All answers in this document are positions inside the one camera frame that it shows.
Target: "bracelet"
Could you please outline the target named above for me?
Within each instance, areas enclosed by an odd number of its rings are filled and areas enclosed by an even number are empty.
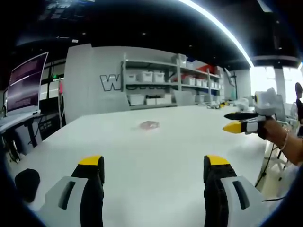
[[[289,131],[286,134],[285,143],[284,143],[283,147],[280,150],[284,150],[284,148],[286,146],[286,143],[287,143],[288,135],[289,135]]]

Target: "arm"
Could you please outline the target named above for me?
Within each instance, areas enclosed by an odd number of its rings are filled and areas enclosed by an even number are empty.
[[[282,152],[286,158],[294,165],[298,165],[303,162],[303,141],[300,138],[296,138],[293,135],[288,135],[287,131],[279,125],[275,120],[266,121],[264,128],[267,130],[267,140],[276,144],[279,148],[285,145]]]

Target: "human hand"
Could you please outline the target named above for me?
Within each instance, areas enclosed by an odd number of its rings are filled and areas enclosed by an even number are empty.
[[[278,147],[283,147],[287,131],[274,119],[267,120],[264,128],[267,131],[266,139],[275,143]]]

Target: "ceiling light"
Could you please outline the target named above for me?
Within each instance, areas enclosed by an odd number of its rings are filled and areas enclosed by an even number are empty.
[[[207,12],[201,6],[193,3],[191,0],[178,0],[178,1],[183,2],[184,4],[190,6],[191,8],[193,8],[194,10],[198,11],[199,13],[201,13],[202,15],[207,17],[209,20],[211,20],[215,25],[217,25],[217,27],[219,27],[237,46],[237,48],[240,50],[240,52],[243,54],[243,56],[247,60],[248,64],[251,67],[254,67],[254,64],[252,63],[248,54],[245,52],[244,48],[241,46],[241,44],[236,39],[236,37],[220,21],[218,21],[217,18],[215,18],[213,15],[211,15],[209,12]]]
[[[298,67],[298,70],[301,70],[301,68],[302,68],[302,62],[300,63],[300,65],[299,65],[299,67]]]

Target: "wall lettering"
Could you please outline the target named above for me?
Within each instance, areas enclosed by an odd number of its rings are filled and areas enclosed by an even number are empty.
[[[100,75],[100,80],[104,91],[121,90],[121,79],[120,74]]]

